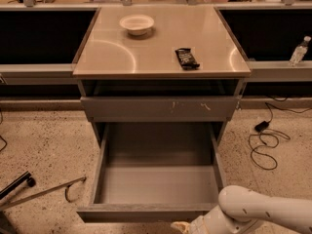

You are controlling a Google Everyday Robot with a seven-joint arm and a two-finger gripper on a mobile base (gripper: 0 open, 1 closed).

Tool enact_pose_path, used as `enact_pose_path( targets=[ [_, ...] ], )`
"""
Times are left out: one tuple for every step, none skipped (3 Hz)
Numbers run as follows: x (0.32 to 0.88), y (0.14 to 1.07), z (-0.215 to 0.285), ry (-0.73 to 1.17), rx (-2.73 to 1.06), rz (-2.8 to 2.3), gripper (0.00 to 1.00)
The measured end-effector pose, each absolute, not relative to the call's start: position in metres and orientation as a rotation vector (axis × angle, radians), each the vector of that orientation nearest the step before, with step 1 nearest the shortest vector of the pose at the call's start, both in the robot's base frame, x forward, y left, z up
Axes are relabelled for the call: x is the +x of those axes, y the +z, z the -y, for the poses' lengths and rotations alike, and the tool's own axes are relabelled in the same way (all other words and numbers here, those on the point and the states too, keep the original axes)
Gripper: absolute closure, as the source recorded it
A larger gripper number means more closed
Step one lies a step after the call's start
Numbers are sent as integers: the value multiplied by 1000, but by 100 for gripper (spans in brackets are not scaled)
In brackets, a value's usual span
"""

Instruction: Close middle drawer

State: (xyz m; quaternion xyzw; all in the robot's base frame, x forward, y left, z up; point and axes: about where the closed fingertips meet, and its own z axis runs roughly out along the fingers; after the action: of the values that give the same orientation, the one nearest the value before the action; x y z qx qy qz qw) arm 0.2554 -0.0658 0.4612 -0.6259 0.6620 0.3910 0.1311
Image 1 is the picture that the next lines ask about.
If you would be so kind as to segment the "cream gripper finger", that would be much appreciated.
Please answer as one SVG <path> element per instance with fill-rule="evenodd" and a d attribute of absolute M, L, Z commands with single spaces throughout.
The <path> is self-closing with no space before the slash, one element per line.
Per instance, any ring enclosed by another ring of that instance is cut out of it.
<path fill-rule="evenodd" d="M 181 234 L 189 234 L 190 224 L 185 221 L 175 221 L 171 224 L 171 228 L 178 230 Z"/>

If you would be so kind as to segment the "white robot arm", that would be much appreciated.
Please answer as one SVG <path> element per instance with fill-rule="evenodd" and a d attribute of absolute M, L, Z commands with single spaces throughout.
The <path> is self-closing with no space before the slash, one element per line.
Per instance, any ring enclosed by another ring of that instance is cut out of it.
<path fill-rule="evenodd" d="M 217 205 L 207 214 L 191 222 L 173 222 L 171 228 L 181 234 L 249 234 L 264 221 L 312 234 L 312 201 L 272 197 L 229 185 L 219 192 Z"/>

